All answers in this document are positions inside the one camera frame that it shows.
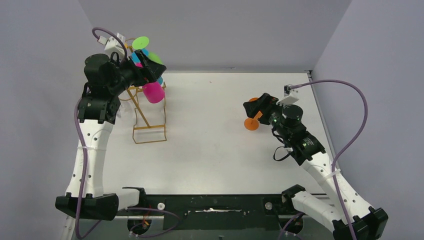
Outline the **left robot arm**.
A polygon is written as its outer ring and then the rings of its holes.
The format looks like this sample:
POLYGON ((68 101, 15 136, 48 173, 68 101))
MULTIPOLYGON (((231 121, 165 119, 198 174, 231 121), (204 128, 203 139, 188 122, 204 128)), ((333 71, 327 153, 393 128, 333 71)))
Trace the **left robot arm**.
POLYGON ((140 66, 132 57, 117 53, 97 53, 85 59, 87 81, 74 110, 79 138, 74 169, 65 194, 55 200, 59 211, 75 219, 111 221, 119 211, 136 206, 144 192, 143 188, 123 187, 106 193, 103 187, 107 145, 121 105, 120 94, 156 82, 167 69, 140 50, 135 54, 140 66))

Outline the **blue plastic wine glass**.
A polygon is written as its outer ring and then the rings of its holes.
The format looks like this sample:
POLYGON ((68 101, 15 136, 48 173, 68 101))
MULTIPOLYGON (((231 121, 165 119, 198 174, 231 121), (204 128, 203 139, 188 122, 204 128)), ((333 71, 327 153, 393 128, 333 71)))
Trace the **blue plastic wine glass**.
POLYGON ((135 54, 139 58, 140 63, 135 63, 132 59, 132 55, 131 59, 138 72, 141 74, 141 83, 139 86, 156 82, 167 70, 165 65, 150 60, 141 50, 136 50, 135 54))

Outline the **magenta plastic wine glass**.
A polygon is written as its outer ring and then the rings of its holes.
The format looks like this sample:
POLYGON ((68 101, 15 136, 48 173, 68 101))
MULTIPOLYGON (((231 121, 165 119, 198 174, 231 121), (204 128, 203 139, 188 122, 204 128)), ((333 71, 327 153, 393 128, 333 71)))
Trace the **magenta plastic wine glass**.
POLYGON ((141 84, 141 80, 140 74, 140 77, 136 79, 133 86, 141 88, 143 90, 143 94, 150 103, 156 104, 164 99, 165 90, 163 89, 164 80, 162 76, 156 82, 139 86, 139 84, 141 84))

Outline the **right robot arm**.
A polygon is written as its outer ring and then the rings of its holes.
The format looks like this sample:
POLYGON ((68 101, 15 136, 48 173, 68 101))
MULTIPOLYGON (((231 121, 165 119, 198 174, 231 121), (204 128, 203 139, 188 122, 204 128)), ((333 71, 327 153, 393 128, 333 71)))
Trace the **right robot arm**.
POLYGON ((246 116, 271 126, 288 155, 313 177, 331 201, 327 204, 297 184, 282 192, 283 203, 313 218, 336 240, 379 239, 388 214, 364 200, 340 170, 332 168, 333 161, 325 147, 302 123, 304 111, 295 105, 296 101, 292 96, 279 100, 264 93, 243 103, 246 116))

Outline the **orange plastic wine glass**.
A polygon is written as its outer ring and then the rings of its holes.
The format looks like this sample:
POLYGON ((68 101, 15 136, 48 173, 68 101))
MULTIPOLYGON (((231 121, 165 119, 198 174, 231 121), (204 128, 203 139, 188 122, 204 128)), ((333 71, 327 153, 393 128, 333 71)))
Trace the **orange plastic wine glass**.
POLYGON ((249 131, 256 131, 259 126, 259 118, 262 117, 263 113, 259 110, 254 117, 250 117, 251 107, 245 109, 247 113, 247 118, 244 120, 244 127, 249 131))

